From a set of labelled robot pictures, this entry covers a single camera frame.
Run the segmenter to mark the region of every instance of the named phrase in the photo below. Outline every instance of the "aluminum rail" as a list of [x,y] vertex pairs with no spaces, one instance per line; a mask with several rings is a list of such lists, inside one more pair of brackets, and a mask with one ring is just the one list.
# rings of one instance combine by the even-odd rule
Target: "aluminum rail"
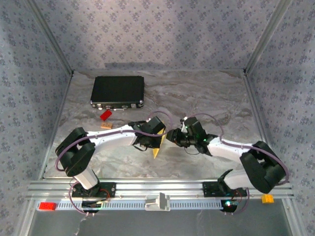
[[[32,181],[27,192],[28,200],[61,200],[68,198],[70,178],[52,178]],[[143,200],[148,195],[157,195],[160,192],[169,195],[170,199],[205,199],[203,197],[202,182],[217,181],[216,179],[177,180],[165,178],[113,178],[100,179],[100,182],[115,182],[115,199]],[[270,194],[275,199],[293,198],[289,184],[275,187]],[[250,189],[251,199],[258,199],[262,195],[256,189]]]

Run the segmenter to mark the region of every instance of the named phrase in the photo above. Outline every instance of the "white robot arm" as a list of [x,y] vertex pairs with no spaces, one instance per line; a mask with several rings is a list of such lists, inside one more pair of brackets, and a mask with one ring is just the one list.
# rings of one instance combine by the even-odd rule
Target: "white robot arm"
[[243,169],[228,170],[218,179],[219,188],[225,193],[244,187],[269,193],[286,176],[284,164],[265,142],[241,144],[206,134],[196,117],[185,118],[183,128],[170,130],[166,138],[180,147],[193,145],[200,153],[242,164]]
[[[168,131],[166,138],[180,147],[187,148],[193,145],[200,153],[220,156],[243,165],[241,170],[227,170],[223,173],[218,178],[216,189],[208,190],[210,192],[219,191],[221,196],[225,196],[238,188],[254,187],[262,193],[269,193],[286,175],[279,164],[280,160],[274,160],[257,151],[262,150],[275,156],[269,146],[262,141],[255,144],[239,144],[220,139],[217,135],[206,134],[196,117],[183,121],[183,126],[182,130]],[[148,122],[131,122],[117,129],[100,132],[86,132],[83,128],[76,128],[56,149],[58,156],[56,169],[65,171],[69,177],[74,177],[84,189],[97,192],[99,180],[88,167],[94,153],[106,148],[135,144],[146,148],[159,148],[161,135],[157,133],[163,129],[165,125],[157,117]],[[58,168],[59,161],[63,170]]]
[[[117,129],[86,132],[82,127],[74,129],[57,147],[55,167],[74,177],[86,189],[97,188],[99,180],[88,163],[93,154],[107,148],[140,144],[146,148],[159,148],[162,135],[157,135],[165,125],[158,117],[148,122],[131,122]],[[58,168],[60,161],[63,170]]]

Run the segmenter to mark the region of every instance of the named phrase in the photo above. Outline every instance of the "patterned wallpaper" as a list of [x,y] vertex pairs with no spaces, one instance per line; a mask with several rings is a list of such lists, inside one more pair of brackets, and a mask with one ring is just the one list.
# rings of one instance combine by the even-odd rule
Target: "patterned wallpaper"
[[308,234],[314,236],[314,0],[293,1],[250,80],[256,87],[272,145],[289,167]]
[[0,1],[0,235],[38,178],[69,76],[23,1]]
[[244,68],[279,0],[36,0],[75,70]]

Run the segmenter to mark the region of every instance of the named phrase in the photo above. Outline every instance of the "red lego brick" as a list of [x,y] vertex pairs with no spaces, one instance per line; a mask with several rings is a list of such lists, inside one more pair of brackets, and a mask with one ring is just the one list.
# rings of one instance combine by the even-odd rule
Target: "red lego brick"
[[39,210],[55,210],[57,206],[57,203],[46,203],[46,202],[41,202],[39,204]]
[[112,115],[112,112],[110,110],[107,110],[102,115],[100,115],[100,118],[102,121],[105,121],[107,118],[109,118]]

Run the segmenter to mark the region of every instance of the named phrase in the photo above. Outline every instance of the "yellow lego brick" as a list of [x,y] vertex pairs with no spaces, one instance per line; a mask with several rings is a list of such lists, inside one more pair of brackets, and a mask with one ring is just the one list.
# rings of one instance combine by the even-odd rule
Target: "yellow lego brick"
[[[162,133],[164,133],[164,131],[165,131],[165,129],[162,129],[162,130],[160,130],[157,134],[162,134]],[[164,139],[165,139],[165,135],[162,136],[162,140],[161,140],[160,147],[161,147],[161,145],[162,145]],[[154,148],[154,149],[153,149],[153,157],[154,157],[154,159],[157,157],[158,151],[159,151],[159,148]]]
[[262,203],[274,203],[274,197],[271,194],[264,194],[261,196]]

